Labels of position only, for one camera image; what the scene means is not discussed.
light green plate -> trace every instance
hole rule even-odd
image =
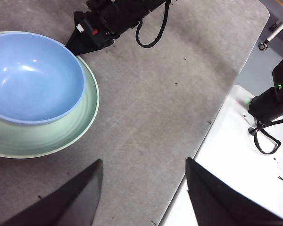
[[[60,151],[77,141],[92,125],[100,102],[99,89],[88,65],[79,56],[78,59],[86,78],[81,102],[68,115],[46,125],[13,124],[0,119],[1,157],[34,158]]]

gray table surface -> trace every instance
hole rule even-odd
[[[87,11],[85,1],[0,0],[0,31],[66,43],[73,11]],[[144,19],[143,42],[155,38],[162,17],[160,7]],[[65,150],[0,158],[0,222],[101,158],[104,181],[93,225],[158,224],[184,176],[185,158],[197,152],[268,17],[257,0],[173,0],[154,48],[138,46],[130,29],[115,47],[83,55],[99,84],[98,116]]]

white table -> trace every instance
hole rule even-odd
[[[255,125],[247,112],[252,97],[244,88],[233,86],[195,160],[237,192],[283,218],[283,181],[278,179],[283,178],[283,124],[267,129],[282,146],[273,155],[261,154],[248,133],[248,127]],[[258,139],[263,150],[273,147],[267,138]],[[184,178],[163,226],[198,225],[187,190]]]

bowl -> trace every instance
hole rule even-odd
[[[81,100],[84,71],[77,58],[48,37],[0,35],[0,118],[23,124],[55,121]]]

black cable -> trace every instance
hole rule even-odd
[[[162,34],[164,32],[164,29],[166,27],[166,22],[168,21],[168,12],[169,12],[170,4],[171,4],[171,0],[166,0],[164,20],[162,22],[161,28],[159,30],[159,33],[158,33],[156,39],[153,42],[151,42],[150,44],[148,44],[148,45],[142,44],[141,41],[139,40],[139,33],[140,33],[140,29],[142,28],[142,19],[140,19],[140,23],[139,23],[139,25],[137,26],[137,29],[136,29],[135,38],[136,38],[137,43],[141,47],[143,47],[143,48],[151,48],[151,47],[155,46],[156,43],[158,43],[158,41],[160,40],[160,38],[161,38],[161,36],[162,36]]]
[[[281,124],[281,123],[283,123],[283,119],[277,120],[277,121],[273,121],[273,122],[267,122],[267,123],[264,123],[264,124],[258,123],[257,124],[258,126],[255,129],[250,131],[250,134],[253,134],[253,132],[255,132],[255,134],[254,134],[254,142],[255,142],[255,145],[256,145],[257,149],[262,154],[274,154],[279,149],[279,147],[281,146],[281,142],[279,140],[275,139],[273,136],[271,136],[269,133],[267,133],[264,130],[267,127],[274,126],[274,125]],[[276,146],[276,148],[273,151],[271,151],[269,153],[266,153],[266,152],[264,152],[261,149],[261,147],[259,145],[259,142],[258,142],[258,137],[257,137],[257,134],[258,134],[259,131],[261,131],[265,136],[267,136],[268,138],[272,139],[273,141],[275,141],[277,143],[277,146]]]

